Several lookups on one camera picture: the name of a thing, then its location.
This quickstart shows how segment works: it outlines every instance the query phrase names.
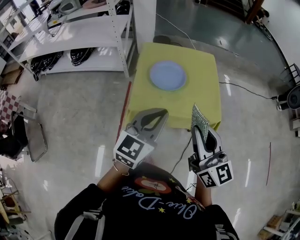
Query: plate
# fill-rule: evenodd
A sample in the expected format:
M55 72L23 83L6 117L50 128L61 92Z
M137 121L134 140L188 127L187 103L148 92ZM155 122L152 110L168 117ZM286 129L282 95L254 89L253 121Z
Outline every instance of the plate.
M155 86L166 91L182 88L187 80L183 67L173 61L155 63L150 70L150 79Z

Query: red wire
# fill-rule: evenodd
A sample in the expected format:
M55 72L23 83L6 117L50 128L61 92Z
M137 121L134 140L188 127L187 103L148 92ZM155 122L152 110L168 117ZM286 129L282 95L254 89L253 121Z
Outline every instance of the red wire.
M123 124L123 119L124 119L124 115L125 115L125 110L126 110L126 105L127 105L127 101L128 101L128 97L129 97L129 93L130 93L130 88L131 88L131 82L129 82L128 84L128 88L127 88L127 92L126 92L126 97L125 97L125 101L124 101L124 105L123 105L123 109L122 109L122 114L121 114L121 119L120 119L120 124L119 124L119 129L118 129L118 134L117 134L117 139L116 142L120 136L120 131L122 128L122 124Z
M270 173L270 166L271 166L271 143L270 143L270 159L269 159L269 170L268 170L268 176L267 176L267 182L266 185L268 185L268 180L269 180L269 173Z

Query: yellow tablecloth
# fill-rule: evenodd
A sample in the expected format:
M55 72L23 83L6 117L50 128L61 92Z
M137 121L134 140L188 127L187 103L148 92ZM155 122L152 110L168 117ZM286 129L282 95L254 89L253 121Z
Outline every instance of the yellow tablecloth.
M181 89L165 91L151 82L151 67L164 60L174 61L184 68L187 82ZM126 124L139 111L159 107L169 112L168 126L190 129L192 108L196 103L210 125L215 130L218 128L221 122L221 100L213 55L185 47L145 43L136 69L126 112Z

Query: white metal shelf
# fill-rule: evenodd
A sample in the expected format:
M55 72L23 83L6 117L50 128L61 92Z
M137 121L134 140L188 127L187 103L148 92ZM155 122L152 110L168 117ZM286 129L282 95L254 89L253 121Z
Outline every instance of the white metal shelf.
M43 27L46 24L48 15L49 15L49 11L45 10L42 15L30 21L30 23L26 25L23 28L22 32L15 38L14 42L9 47L9 50L10 51L13 50L22 42L30 40L32 36L42 31Z
M110 16L70 22L64 24L55 37L42 31L27 44L19 61L77 48L118 46L114 34L120 36L128 20L128 15L116 16L115 27Z
M127 58L133 40L128 39ZM99 47L94 49L91 56L82 64L73 66L70 51L65 51L51 70L46 70L43 74L77 72L77 71L123 71L123 65L117 47Z
M114 4L116 5L120 0L114 0ZM84 9L80 8L70 14L67 15L66 21L69 21L74 18L78 18L85 15L91 15L94 13L106 12L108 11L108 5L102 5L95 8ZM30 40L32 36L41 32L46 25L47 18L49 15L49 10L45 10L42 15L38 16L37 18L33 19L27 26L24 27L22 32L16 37L12 45L9 47L9 50L13 50L16 46L24 41ZM60 23L60 20L53 20L52 22L48 23L49 26L54 24Z
M120 0L114 0L114 5L116 5ZM105 4L105 5L102 5L102 6L99 6L99 7L95 7L95 8L90 8L90 9L86 9L86 8L80 8L70 14L67 15L67 18L66 18L66 21L69 21L71 19L74 19L74 18L77 18L77 17L81 17L81 16L85 16L85 15L90 15L90 14L93 14L93 13L101 13L101 12L106 12L108 11L108 5ZM55 25L55 24L58 24L58 23L61 23L60 20L54 20L50 23L48 23L49 27Z

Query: shiny floor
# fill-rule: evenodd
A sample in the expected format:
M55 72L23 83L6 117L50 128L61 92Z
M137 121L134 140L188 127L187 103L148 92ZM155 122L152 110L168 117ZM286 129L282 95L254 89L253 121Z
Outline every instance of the shiny floor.
M159 0L157 13L186 32L191 39L236 53L264 71L278 76L285 62L274 42L269 41L254 25L220 9L195 4L192 0ZM156 35L187 37L159 16Z
M174 39L187 45L186 39ZM237 83L266 97L283 90L252 62L218 47L196 43L216 57L221 82ZM128 82L123 73L78 72L43 76L35 82L26 72L8 90L37 108L49 150L38 162L25 156L0 164L20 190L20 202L31 210L27 228L34 238L53 231L56 213L112 165L121 110ZM289 112L276 103L232 85L220 85L222 122L218 133L232 160L234 181L212 190L241 240L254 240L273 214L282 214L300 196L300 139L290 131ZM190 133L165 128L151 158L171 171ZM271 165L266 186L270 146ZM174 176L187 184L190 145Z

